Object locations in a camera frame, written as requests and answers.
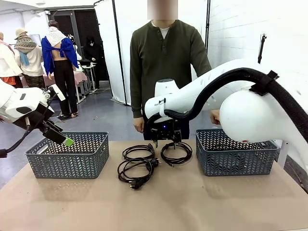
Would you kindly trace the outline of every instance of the bare back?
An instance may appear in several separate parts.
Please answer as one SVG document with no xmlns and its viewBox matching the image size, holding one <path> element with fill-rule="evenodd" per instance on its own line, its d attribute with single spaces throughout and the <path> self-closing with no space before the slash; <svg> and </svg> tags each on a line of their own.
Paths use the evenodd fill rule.
<svg viewBox="0 0 308 231">
<path fill-rule="evenodd" d="M 62 42 L 59 42 L 57 45 L 55 45 L 54 46 L 54 48 L 61 48 L 61 44 L 62 44 Z M 66 57 L 66 55 L 64 54 L 64 58 L 62 58 L 61 56 L 60 56 L 60 52 L 59 51 L 57 51 L 57 50 L 52 50 L 51 51 L 52 52 L 52 57 L 53 57 L 53 60 L 54 61 L 59 61 L 59 60 L 67 60 L 67 57 Z"/>
</svg>

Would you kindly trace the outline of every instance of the white curtain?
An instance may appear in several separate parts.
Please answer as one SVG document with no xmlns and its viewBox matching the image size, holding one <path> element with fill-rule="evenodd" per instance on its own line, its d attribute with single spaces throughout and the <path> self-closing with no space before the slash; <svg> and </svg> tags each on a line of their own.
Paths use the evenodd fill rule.
<svg viewBox="0 0 308 231">
<path fill-rule="evenodd" d="M 130 104 L 130 40 L 135 30 L 149 22 L 147 17 L 147 0 L 115 0 L 115 6 L 126 97 L 128 104 Z M 95 10 L 100 24 L 106 64 L 109 71 L 114 98 L 117 101 L 124 103 L 125 97 L 118 55 L 112 1 L 102 1 L 95 7 Z M 179 0 L 179 19 L 194 26 L 199 33 L 202 34 L 202 31 L 205 30 L 206 2 L 204 2 L 204 0 Z M 192 78 L 196 78 L 196 73 L 193 68 Z"/>
<path fill-rule="evenodd" d="M 113 98 L 119 103 L 125 103 L 112 0 L 101 1 L 94 9 L 96 11 L 100 34 L 103 40 L 105 60 Z"/>
</svg>

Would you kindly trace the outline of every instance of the plastic basket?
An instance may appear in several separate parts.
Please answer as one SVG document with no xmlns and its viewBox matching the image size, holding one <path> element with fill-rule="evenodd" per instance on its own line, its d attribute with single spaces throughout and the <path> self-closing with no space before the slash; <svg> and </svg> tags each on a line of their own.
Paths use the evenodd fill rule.
<svg viewBox="0 0 308 231">
<path fill-rule="evenodd" d="M 206 176 L 268 175 L 278 150 L 272 141 L 236 142 L 221 129 L 196 131 L 196 145 Z"/>
<path fill-rule="evenodd" d="M 63 132 L 71 147 L 42 139 L 26 152 L 36 178 L 95 179 L 109 157 L 107 132 Z"/>
</svg>

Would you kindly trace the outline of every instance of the man's hand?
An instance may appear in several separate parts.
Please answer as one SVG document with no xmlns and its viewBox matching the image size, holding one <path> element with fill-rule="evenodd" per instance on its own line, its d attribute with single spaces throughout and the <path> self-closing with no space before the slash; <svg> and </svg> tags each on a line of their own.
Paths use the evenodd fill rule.
<svg viewBox="0 0 308 231">
<path fill-rule="evenodd" d="M 144 129 L 144 119 L 143 117 L 140 118 L 134 118 L 134 127 L 135 129 L 140 132 L 143 133 L 143 129 Z"/>
<path fill-rule="evenodd" d="M 213 110 L 210 112 L 211 122 L 216 125 L 220 125 L 219 110 Z"/>
</svg>

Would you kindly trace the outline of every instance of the grey floor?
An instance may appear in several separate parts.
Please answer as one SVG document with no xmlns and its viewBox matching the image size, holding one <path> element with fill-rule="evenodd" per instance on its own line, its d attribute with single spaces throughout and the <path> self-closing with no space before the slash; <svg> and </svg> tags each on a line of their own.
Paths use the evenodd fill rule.
<svg viewBox="0 0 308 231">
<path fill-rule="evenodd" d="M 108 131 L 111 141 L 141 141 L 143 136 L 132 125 L 131 108 L 115 103 L 111 98 L 110 90 L 100 90 L 98 94 L 88 96 L 78 105 L 80 116 L 59 123 L 59 126 L 67 131 Z M 52 107 L 60 109 L 57 102 L 53 102 Z M 212 127 L 208 112 L 202 112 L 191 122 L 191 137 L 195 137 L 197 129 Z M 12 124 L 0 123 L 0 148 L 11 147 L 23 133 L 21 128 Z M 39 131 L 33 131 L 7 158 L 0 159 L 0 188 L 28 163 L 25 151 L 42 138 Z"/>
</svg>

